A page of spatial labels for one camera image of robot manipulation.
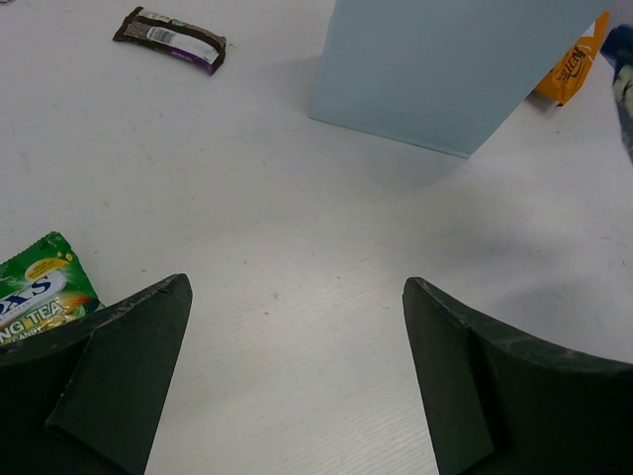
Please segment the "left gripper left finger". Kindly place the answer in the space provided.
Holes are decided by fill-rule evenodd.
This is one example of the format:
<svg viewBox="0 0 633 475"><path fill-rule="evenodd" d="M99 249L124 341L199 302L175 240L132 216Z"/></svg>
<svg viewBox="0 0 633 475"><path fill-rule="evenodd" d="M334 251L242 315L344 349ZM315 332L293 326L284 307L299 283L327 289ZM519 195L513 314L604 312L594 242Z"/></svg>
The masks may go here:
<svg viewBox="0 0 633 475"><path fill-rule="evenodd" d="M173 274L2 346L2 473L143 473L192 301L188 276Z"/></svg>

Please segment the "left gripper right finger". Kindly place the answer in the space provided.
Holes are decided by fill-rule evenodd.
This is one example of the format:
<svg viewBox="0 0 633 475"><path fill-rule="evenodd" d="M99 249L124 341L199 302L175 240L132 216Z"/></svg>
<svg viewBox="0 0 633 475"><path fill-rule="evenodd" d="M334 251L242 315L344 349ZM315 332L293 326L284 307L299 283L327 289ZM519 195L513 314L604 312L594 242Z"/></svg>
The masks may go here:
<svg viewBox="0 0 633 475"><path fill-rule="evenodd" d="M442 474L628 474L632 367L535 337L419 277L407 336Z"/></svg>

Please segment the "green Fox's tea candy bag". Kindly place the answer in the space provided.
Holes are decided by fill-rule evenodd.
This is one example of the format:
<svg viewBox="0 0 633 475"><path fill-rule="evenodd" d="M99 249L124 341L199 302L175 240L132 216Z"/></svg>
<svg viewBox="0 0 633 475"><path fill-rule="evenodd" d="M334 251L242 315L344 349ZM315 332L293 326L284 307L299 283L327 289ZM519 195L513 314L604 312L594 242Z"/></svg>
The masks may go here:
<svg viewBox="0 0 633 475"><path fill-rule="evenodd" d="M61 327L104 308L59 232L50 232L1 264L1 344Z"/></svg>

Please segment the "blue snack bag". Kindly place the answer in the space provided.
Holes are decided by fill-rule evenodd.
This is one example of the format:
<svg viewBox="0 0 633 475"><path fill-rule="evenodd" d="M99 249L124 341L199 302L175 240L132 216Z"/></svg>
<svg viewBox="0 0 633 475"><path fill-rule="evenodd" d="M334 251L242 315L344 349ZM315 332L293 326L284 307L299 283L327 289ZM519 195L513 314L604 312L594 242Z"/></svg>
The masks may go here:
<svg viewBox="0 0 633 475"><path fill-rule="evenodd" d="M606 36L600 49L613 69L613 94L620 135L629 159L632 159L632 25L621 24Z"/></svg>

